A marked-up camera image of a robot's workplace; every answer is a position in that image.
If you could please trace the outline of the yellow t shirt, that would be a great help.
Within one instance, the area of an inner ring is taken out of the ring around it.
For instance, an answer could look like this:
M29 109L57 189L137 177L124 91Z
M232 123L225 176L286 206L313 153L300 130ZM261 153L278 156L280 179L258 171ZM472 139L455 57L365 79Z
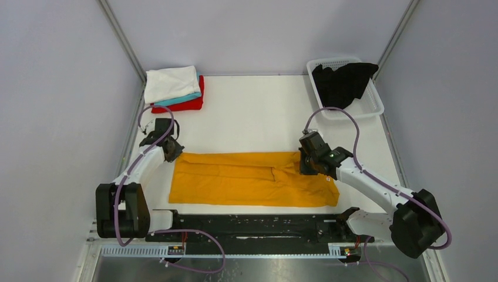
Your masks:
M327 176L300 172L300 152L183 153L175 162L169 203L233 206L336 206Z

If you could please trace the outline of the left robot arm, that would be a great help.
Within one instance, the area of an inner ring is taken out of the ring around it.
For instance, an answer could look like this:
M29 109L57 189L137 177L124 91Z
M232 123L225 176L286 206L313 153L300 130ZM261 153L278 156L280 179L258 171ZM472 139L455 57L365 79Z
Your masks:
M151 216L146 203L144 188L153 173L164 162L175 161L184 146L167 137L157 145L144 139L138 155L111 183L96 188L96 226L99 237L116 238L116 229L121 238L144 238L149 232Z

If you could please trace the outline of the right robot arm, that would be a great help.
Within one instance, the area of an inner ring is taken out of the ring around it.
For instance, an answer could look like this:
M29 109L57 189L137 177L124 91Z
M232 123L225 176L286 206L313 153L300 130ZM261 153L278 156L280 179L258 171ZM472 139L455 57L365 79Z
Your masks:
M452 242L447 224L442 220L437 202L425 189L414 192L388 183L370 172L351 152L342 147L331 150L300 148L300 172L322 174L356 189L383 209L369 213L351 207L343 212L343 222L337 225L338 237L351 242L359 235L391 241L404 255L416 259L435 243L447 236Z

